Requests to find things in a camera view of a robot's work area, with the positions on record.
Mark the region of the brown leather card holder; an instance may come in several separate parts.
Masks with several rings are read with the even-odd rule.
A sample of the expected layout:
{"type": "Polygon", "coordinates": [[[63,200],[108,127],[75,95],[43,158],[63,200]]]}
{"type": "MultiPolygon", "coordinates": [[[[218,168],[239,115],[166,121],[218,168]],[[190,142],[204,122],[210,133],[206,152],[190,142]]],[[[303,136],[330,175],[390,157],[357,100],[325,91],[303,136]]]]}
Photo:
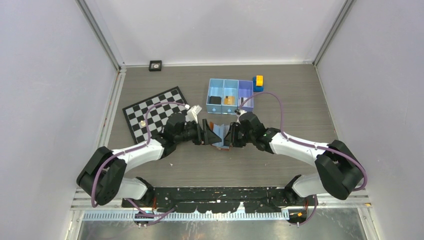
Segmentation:
{"type": "Polygon", "coordinates": [[[213,122],[209,123],[210,129],[221,138],[221,142],[213,143],[211,146],[217,148],[218,150],[229,151],[230,146],[226,145],[224,140],[227,133],[230,130],[229,124],[215,124],[213,122]]]}

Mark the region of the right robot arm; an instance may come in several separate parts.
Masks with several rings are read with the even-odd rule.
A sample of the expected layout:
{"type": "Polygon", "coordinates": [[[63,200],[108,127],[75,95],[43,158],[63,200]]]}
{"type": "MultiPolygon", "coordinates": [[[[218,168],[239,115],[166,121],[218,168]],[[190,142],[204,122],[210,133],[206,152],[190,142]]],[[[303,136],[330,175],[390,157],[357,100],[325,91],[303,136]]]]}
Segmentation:
{"type": "Polygon", "coordinates": [[[342,141],[308,141],[278,128],[265,127],[250,111],[236,109],[235,114],[237,121],[230,124],[225,144],[235,148],[253,144],[260,151],[288,156],[316,168],[315,174],[296,175],[283,188],[282,197],[291,205],[324,193],[346,200],[351,192],[366,186],[368,177],[364,167],[342,141]]]}

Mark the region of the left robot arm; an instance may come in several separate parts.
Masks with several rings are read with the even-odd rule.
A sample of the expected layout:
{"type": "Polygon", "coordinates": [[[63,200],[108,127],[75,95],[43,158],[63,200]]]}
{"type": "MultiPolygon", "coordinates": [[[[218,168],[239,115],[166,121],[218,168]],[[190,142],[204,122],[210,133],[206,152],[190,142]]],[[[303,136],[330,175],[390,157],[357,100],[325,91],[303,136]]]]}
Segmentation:
{"type": "Polygon", "coordinates": [[[76,184],[90,195],[94,205],[103,206],[122,198],[148,207],[155,197],[154,187],[141,177],[126,178],[126,172],[169,156],[180,143],[211,145],[221,140],[206,119],[199,124],[196,120],[186,121],[181,113],[173,113],[162,131],[150,140],[119,150],[99,147],[78,175],[76,184]]]}

